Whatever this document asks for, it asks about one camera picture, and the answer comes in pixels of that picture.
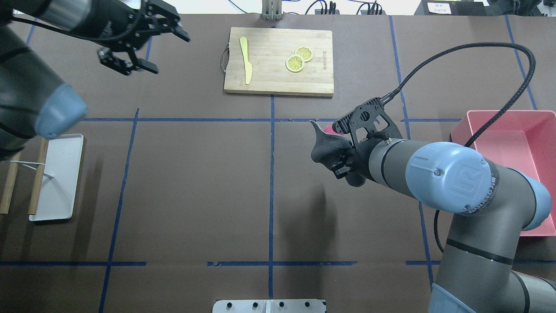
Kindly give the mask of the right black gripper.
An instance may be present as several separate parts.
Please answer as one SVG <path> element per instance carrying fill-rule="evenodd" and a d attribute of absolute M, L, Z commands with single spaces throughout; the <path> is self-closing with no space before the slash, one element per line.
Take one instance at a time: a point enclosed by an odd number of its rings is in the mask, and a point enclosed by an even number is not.
<path fill-rule="evenodd" d="M 350 174 L 357 174 L 367 180 L 372 180 L 369 158 L 373 147 L 373 143 L 369 139 L 355 141 L 355 143 L 349 139 L 333 139 L 332 148 L 338 155 L 336 162 L 332 164 L 334 176 L 339 180 Z"/>

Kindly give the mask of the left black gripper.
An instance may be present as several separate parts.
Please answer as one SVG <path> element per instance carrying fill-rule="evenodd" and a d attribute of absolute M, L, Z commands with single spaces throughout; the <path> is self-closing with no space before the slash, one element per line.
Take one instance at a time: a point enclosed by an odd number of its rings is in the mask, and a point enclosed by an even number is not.
<path fill-rule="evenodd" d="M 177 9 L 164 0 L 143 0 L 139 9 L 133 9 L 120 0 L 93 0 L 85 19 L 85 37 L 105 46 L 97 50 L 101 65 L 125 76 L 133 71 L 158 74 L 157 65 L 138 58 L 134 51 L 128 52 L 129 60 L 124 60 L 111 50 L 124 52 L 139 49 L 150 37 L 162 33 L 172 33 L 189 42 L 189 34 L 180 20 Z"/>

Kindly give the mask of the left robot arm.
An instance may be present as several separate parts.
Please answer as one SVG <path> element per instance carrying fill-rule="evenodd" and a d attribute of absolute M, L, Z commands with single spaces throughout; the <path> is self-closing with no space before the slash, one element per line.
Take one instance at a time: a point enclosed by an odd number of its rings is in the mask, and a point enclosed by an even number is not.
<path fill-rule="evenodd" d="M 117 73 L 158 73 L 136 51 L 163 33 L 189 42 L 177 9 L 163 0 L 142 0 L 133 9 L 120 0 L 3 0 L 1 2 L 0 154 L 5 161 L 36 136 L 52 140 L 83 119 L 81 97 L 9 27 L 33 24 L 100 45 L 99 63 Z"/>

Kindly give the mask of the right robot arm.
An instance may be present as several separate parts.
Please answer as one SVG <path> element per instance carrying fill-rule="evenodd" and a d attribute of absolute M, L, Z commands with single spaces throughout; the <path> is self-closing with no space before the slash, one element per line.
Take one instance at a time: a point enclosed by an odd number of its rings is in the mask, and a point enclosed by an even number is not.
<path fill-rule="evenodd" d="M 542 183 L 447 141 L 380 143 L 363 163 L 342 154 L 332 168 L 453 214 L 430 313 L 555 311 L 554 282 L 512 269 L 520 233 L 539 226 L 550 210 Z"/>

